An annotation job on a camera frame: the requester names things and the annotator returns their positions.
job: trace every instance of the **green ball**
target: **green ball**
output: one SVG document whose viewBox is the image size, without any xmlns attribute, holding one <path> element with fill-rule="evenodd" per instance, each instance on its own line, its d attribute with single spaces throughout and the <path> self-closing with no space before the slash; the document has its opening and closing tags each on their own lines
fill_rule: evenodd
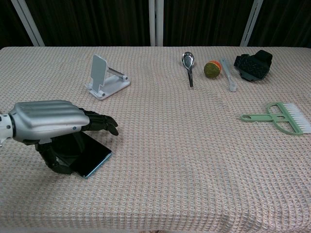
<svg viewBox="0 0 311 233">
<path fill-rule="evenodd" d="M 220 74 L 221 67 L 220 67 L 220 64 L 219 65 L 218 64 L 216 64 L 214 61 L 212 61 L 212 62 L 208 62 L 204 66 L 204 73 L 205 73 L 206 77 L 208 77 L 210 79 L 215 79 Z"/>
</svg>

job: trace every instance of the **dark curtain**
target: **dark curtain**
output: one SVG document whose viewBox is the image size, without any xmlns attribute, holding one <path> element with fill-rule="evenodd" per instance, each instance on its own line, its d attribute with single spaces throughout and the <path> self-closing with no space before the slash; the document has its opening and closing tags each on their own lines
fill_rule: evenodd
<svg viewBox="0 0 311 233">
<path fill-rule="evenodd" d="M 165 0 L 164 46 L 239 46 L 252 0 Z"/>
<path fill-rule="evenodd" d="M 46 46 L 149 46 L 147 0 L 26 0 Z"/>
<path fill-rule="evenodd" d="M 10 0 L 0 0 L 0 49 L 32 46 L 32 42 Z"/>
<path fill-rule="evenodd" d="M 248 46 L 311 48 L 311 1 L 264 0 Z"/>
</svg>

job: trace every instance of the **white phone stand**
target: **white phone stand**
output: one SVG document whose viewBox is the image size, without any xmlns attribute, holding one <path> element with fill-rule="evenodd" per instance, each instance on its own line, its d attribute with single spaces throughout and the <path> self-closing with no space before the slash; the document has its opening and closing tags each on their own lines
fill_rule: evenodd
<svg viewBox="0 0 311 233">
<path fill-rule="evenodd" d="M 109 68 L 107 61 L 96 54 L 93 56 L 91 78 L 93 81 L 86 87 L 98 100 L 103 100 L 130 84 L 126 75 Z"/>
</svg>

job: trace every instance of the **background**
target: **background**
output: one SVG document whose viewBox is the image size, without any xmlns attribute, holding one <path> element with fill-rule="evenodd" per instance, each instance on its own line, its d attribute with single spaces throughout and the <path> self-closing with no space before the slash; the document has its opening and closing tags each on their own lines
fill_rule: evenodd
<svg viewBox="0 0 311 233">
<path fill-rule="evenodd" d="M 311 48 L 311 1 L 0 0 L 0 34 L 0 48 Z"/>
</svg>

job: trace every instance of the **phone screen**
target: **phone screen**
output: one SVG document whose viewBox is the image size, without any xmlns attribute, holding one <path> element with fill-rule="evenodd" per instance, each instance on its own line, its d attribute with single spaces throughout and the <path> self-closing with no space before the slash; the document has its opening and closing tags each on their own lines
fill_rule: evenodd
<svg viewBox="0 0 311 233">
<path fill-rule="evenodd" d="M 111 150 L 83 132 L 52 141 L 57 157 L 80 176 L 87 178 L 111 156 Z"/>
</svg>

